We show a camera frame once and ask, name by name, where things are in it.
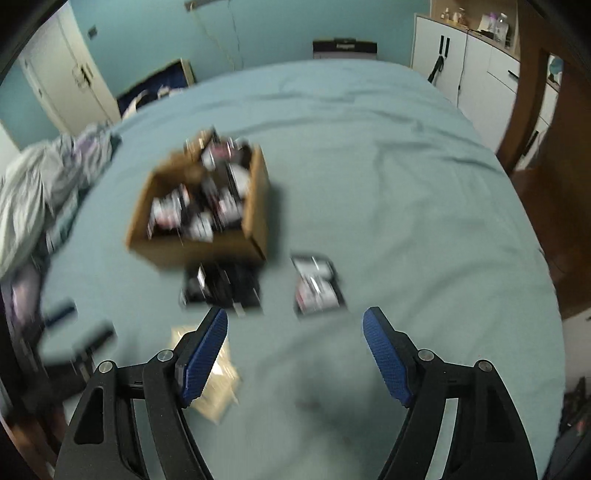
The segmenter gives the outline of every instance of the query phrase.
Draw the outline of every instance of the bed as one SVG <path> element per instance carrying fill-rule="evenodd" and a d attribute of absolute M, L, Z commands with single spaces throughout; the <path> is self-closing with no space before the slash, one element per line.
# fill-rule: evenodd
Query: bed
<path fill-rule="evenodd" d="M 230 317 L 239 404 L 218 426 L 186 411 L 214 478 L 377 478 L 406 410 L 363 339 L 362 313 L 374 305 L 418 348 L 452 363 L 494 363 L 541 476 L 564 390 L 544 255 L 470 122 L 394 64 L 323 60 L 229 74 L 114 127 L 122 144 L 44 290 L 44 309 L 71 297 L 79 318 L 52 330 L 44 355 L 108 319 L 118 341 L 97 363 L 145 362 L 168 346 L 173 326 L 203 318 L 206 307 L 179 306 L 183 273 L 153 269 L 124 237 L 148 172 L 211 125 L 259 143 L 271 180 L 262 312 Z M 293 251 L 334 262 L 346 310 L 296 317 Z M 454 403 L 447 409 L 428 478 L 440 477 L 447 457 Z M 141 404 L 138 428 L 151 478 L 162 478 Z"/>

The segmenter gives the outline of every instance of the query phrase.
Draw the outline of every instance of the wooden door frame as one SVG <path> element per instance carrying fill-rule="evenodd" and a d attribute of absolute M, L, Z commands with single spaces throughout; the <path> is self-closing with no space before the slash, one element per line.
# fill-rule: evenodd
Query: wooden door frame
<path fill-rule="evenodd" d="M 111 120 L 111 123 L 115 124 L 121 121 L 121 114 L 117 106 L 117 101 L 113 94 L 111 94 L 107 84 L 100 74 L 98 67 L 96 66 L 94 59 L 90 55 L 88 47 L 82 37 L 74 12 L 70 2 L 66 2 L 52 17 L 52 19 L 59 21 L 61 30 L 68 42 L 72 53 L 74 54 L 76 61 L 84 65 L 89 72 L 92 72 L 93 83 L 92 91 L 98 103 L 105 111 L 107 117 Z M 35 74 L 27 68 L 27 46 L 22 49 L 21 54 L 18 57 L 19 65 L 21 66 L 22 72 L 27 79 L 27 82 L 33 90 L 33 94 L 39 101 L 41 107 L 45 110 L 49 120 L 56 126 L 56 128 L 62 133 L 70 133 L 67 125 L 62 120 L 59 114 L 59 110 L 52 104 L 50 99 L 43 95 L 43 89 L 40 82 L 37 80 Z"/>

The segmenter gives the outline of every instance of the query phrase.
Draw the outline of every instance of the white cord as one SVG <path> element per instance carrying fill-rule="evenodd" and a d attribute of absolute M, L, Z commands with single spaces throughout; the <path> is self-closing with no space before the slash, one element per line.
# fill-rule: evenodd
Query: white cord
<path fill-rule="evenodd" d="M 212 42 L 214 42 L 217 45 L 217 47 L 220 49 L 220 51 L 226 56 L 226 59 L 228 60 L 228 63 L 232 66 L 232 71 L 235 72 L 236 71 L 236 66 L 234 64 L 234 59 L 232 58 L 232 56 L 222 46 L 222 44 L 215 37 L 215 35 L 213 35 L 212 33 L 209 32 L 209 30 L 205 26 L 205 23 L 201 19 L 201 15 L 199 15 L 199 13 L 197 13 L 197 10 L 196 9 L 192 9 L 191 11 L 194 13 L 195 19 L 197 20 L 197 22 L 199 23 L 199 25 L 203 29 L 203 32 L 205 33 L 205 35 L 207 36 L 207 38 L 209 38 Z"/>

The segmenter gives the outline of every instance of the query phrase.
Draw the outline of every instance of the clear plastic bag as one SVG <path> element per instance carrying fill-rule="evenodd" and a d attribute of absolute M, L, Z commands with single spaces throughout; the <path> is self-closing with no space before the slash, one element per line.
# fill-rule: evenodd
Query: clear plastic bag
<path fill-rule="evenodd" d="M 196 329 L 197 326 L 190 325 L 173 327 L 170 348 L 176 347 L 185 333 Z M 226 338 L 213 364 L 201 396 L 191 402 L 191 407 L 218 425 L 230 403 L 238 403 L 235 392 L 239 384 L 240 377 L 230 361 L 230 345 Z"/>

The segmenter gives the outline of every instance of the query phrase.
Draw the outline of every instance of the metal screw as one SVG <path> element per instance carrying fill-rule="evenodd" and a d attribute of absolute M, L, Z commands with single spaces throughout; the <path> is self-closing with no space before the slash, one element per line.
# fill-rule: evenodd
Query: metal screw
<path fill-rule="evenodd" d="M 99 372 L 102 374 L 105 374 L 107 372 L 110 372 L 112 368 L 113 368 L 113 362 L 109 362 L 107 360 L 106 362 L 102 362 L 99 365 Z"/>
<path fill-rule="evenodd" d="M 419 350 L 418 357 L 421 360 L 424 360 L 426 362 L 430 362 L 431 360 L 433 360 L 435 358 L 435 354 L 431 350 Z"/>
<path fill-rule="evenodd" d="M 168 362 L 172 357 L 173 357 L 173 351 L 172 350 L 162 350 L 159 354 L 158 354 L 158 360 L 160 360 L 161 362 Z"/>
<path fill-rule="evenodd" d="M 478 368 L 480 368 L 480 370 L 482 370 L 483 372 L 492 371 L 492 365 L 486 360 L 483 360 L 482 362 L 478 363 Z"/>

